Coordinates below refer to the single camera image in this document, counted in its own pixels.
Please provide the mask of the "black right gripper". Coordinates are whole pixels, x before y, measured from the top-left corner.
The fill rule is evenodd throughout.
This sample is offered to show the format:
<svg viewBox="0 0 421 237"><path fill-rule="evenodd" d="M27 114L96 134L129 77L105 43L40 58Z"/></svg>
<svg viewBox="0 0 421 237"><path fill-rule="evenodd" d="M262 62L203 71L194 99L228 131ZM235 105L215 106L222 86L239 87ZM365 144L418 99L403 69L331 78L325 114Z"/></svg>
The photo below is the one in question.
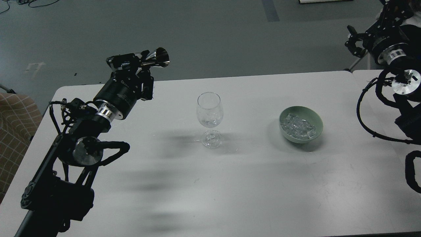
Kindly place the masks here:
<svg viewBox="0 0 421 237"><path fill-rule="evenodd" d="M409 57L409 39L400 28L402 23L414 16L409 3L404 0L380 0L383 9L378 22L370 26L364 33L357 33L348 25L349 32L345 47L358 58L370 53L379 66L390 66Z"/></svg>

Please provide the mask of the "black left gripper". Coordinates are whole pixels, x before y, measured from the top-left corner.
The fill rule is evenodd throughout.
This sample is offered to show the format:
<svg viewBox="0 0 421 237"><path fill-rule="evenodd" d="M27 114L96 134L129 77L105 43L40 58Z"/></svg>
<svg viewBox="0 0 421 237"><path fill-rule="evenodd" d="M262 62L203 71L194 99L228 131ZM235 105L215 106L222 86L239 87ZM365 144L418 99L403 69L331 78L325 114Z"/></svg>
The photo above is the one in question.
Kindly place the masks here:
<svg viewBox="0 0 421 237"><path fill-rule="evenodd" d="M132 70L134 74L139 74L145 72L145 67L141 66L141 59L141 53L129 53L108 57L106 63L113 74ZM141 74L139 78L137 76L120 77L113 74L94 97L94 104L97 107L104 103L110 105L112 111L116 112L114 119L124 120L138 100L153 99L155 80L150 74Z"/></svg>

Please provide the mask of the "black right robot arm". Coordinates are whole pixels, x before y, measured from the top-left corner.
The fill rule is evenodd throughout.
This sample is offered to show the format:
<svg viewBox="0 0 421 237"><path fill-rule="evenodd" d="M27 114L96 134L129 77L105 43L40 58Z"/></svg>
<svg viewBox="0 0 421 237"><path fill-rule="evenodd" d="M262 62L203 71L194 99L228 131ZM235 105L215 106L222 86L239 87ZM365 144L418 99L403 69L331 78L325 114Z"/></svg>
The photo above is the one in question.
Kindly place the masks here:
<svg viewBox="0 0 421 237"><path fill-rule="evenodd" d="M382 0L376 22L363 33L347 26L346 48L358 59L369 54L383 70L362 90L356 114L361 126L373 137L386 141L420 145L420 1ZM379 134L362 121L360 106L365 94L375 87L377 98L397 109L395 124L407 139Z"/></svg>

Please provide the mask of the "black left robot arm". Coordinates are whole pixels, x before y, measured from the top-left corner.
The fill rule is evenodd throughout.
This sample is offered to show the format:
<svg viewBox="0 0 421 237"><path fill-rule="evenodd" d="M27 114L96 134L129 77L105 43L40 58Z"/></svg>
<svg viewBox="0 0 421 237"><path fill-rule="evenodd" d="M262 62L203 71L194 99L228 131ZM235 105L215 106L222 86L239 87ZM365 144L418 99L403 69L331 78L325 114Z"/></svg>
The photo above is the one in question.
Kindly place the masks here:
<svg viewBox="0 0 421 237"><path fill-rule="evenodd" d="M49 103L57 130L50 149L21 197L28 210L16 237L56 237L82 221L93 207L93 181L99 167L126 154L130 145L101 141L99 135L111 129L113 120L124 120L138 100L153 98L154 77L150 68L170 63L167 51L111 56L110 79L91 101L75 98Z"/></svg>

